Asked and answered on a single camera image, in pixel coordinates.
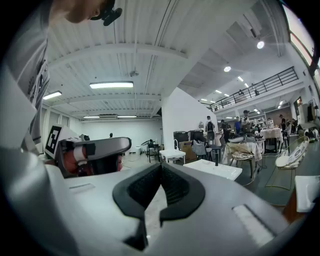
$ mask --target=gray shirt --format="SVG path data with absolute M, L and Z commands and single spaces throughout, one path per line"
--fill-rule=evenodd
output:
M 41 106 L 50 80 L 47 45 L 51 5 L 52 0 L 44 1 L 28 17 L 4 59 L 20 89 L 37 109 L 29 128 L 35 144 L 41 142 Z

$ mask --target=white table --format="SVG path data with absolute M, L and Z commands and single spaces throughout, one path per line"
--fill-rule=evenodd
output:
M 176 160 L 183 158 L 183 163 L 186 163 L 186 152 L 182 152 L 177 149 L 166 149 L 166 150 L 160 150 L 160 159 L 165 157 L 165 160 L 167 163 L 169 163 L 169 160 L 173 161 L 174 163 Z
M 191 169 L 201 171 L 204 173 L 217 175 L 232 181 L 234 181 L 242 173 L 241 168 L 224 165 L 220 163 L 218 164 L 218 166 L 216 166 L 215 162 L 211 162 L 203 159 L 184 164 L 183 166 L 189 167 Z

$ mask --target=white wall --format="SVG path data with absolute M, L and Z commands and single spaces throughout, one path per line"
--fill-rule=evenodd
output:
M 198 129 L 200 122 L 206 124 L 207 116 L 218 131 L 216 115 L 180 88 L 175 88 L 169 97 L 161 100 L 165 149 L 174 149 L 174 132 Z
M 75 133 L 77 133 L 79 136 L 84 133 L 82 132 L 82 126 L 83 124 L 78 118 L 75 118 L 75 117 L 69 118 L 69 128 Z
M 132 141 L 131 152 L 150 139 L 161 144 L 162 122 L 158 121 L 117 121 L 117 122 L 86 122 L 82 124 L 82 133 L 87 134 L 90 140 L 108 139 L 113 137 L 128 137 Z

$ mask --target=recessed ceiling light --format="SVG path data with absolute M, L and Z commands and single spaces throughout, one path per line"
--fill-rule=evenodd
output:
M 258 47 L 258 49 L 262 49 L 265 46 L 265 42 L 264 41 L 260 41 L 258 42 L 258 44 L 256 45 L 256 47 Z
M 136 115 L 118 115 L 118 118 L 136 118 Z
M 132 81 L 115 81 L 115 82 L 92 82 L 90 83 L 92 89 L 101 88 L 132 88 L 134 82 Z
M 100 116 L 84 116 L 83 118 L 92 119 L 92 118 L 100 118 Z
M 48 95 L 44 96 L 43 99 L 44 100 L 48 100 L 48 99 L 51 99 L 51 98 L 54 98 L 54 97 L 58 97 L 60 95 L 62 95 L 62 92 L 58 90 L 58 91 L 49 93 Z

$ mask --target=balcony railing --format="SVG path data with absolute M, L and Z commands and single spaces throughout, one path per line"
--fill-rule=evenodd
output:
M 278 87 L 284 86 L 290 82 L 298 80 L 294 67 L 290 67 L 278 74 L 275 74 L 261 82 L 251 85 L 249 88 L 242 89 L 229 97 L 225 97 L 216 103 L 205 104 L 211 111 L 221 110 L 236 103 L 264 94 Z

